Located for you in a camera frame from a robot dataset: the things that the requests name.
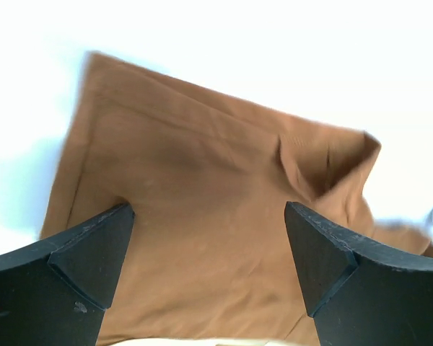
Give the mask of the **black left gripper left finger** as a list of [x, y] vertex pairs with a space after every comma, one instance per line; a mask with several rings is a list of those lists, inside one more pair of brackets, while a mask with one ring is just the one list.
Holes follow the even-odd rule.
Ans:
[[95, 345], [134, 219], [116, 205], [0, 255], [0, 345]]

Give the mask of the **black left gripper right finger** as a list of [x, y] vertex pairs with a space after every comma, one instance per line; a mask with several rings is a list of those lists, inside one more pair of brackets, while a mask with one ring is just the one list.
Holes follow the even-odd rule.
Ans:
[[307, 315], [322, 345], [433, 346], [433, 259], [287, 203], [285, 224]]

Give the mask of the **brown boxer underwear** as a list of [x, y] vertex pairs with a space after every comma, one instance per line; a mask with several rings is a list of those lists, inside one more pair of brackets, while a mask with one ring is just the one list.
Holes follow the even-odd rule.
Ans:
[[136, 213], [97, 343], [146, 338], [317, 345], [284, 223], [298, 201], [383, 244], [433, 257], [363, 196], [380, 143], [91, 53], [40, 235], [118, 203]]

